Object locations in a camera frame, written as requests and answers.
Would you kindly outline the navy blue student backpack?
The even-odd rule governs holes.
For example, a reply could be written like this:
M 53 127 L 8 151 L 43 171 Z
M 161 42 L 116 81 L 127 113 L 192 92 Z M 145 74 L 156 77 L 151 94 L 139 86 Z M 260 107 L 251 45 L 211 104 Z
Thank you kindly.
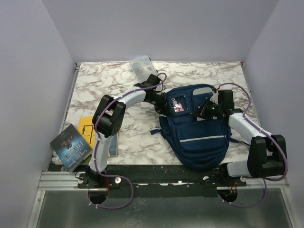
M 167 92 L 172 114 L 159 115 L 159 133 L 171 146 L 178 160 L 192 169 L 209 169 L 220 164 L 226 156 L 232 138 L 231 128 L 222 120 L 204 120 L 191 113 L 212 97 L 216 89 L 208 84 L 196 84 L 174 88 Z M 183 112 L 176 113 L 172 101 L 182 104 Z

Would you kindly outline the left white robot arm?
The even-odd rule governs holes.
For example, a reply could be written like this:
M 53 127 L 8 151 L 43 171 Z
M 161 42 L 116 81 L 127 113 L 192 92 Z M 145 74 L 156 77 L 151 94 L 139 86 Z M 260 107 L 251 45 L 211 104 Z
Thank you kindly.
M 166 101 L 165 93 L 156 88 L 161 86 L 167 75 L 149 75 L 142 83 L 135 84 L 130 90 L 118 96 L 104 95 L 93 116 L 92 123 L 97 134 L 97 142 L 94 146 L 89 167 L 94 172 L 89 176 L 89 182 L 96 188 L 102 187 L 105 183 L 105 175 L 102 173 L 107 167 L 107 157 L 113 137 L 122 127 L 125 111 L 141 102 L 154 105 L 157 113 L 170 115 L 172 111 Z

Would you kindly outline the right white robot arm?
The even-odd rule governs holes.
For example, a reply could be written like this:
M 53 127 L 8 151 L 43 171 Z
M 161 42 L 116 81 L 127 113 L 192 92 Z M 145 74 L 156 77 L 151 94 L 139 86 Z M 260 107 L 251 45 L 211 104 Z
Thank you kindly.
M 226 170 L 219 173 L 218 180 L 224 186 L 235 182 L 236 177 L 264 178 L 280 181 L 287 174 L 287 157 L 283 150 L 285 140 L 280 135 L 272 135 L 263 130 L 241 109 L 235 108 L 232 90 L 218 90 L 212 97 L 192 113 L 201 119 L 216 117 L 236 130 L 249 144 L 246 161 L 226 164 Z

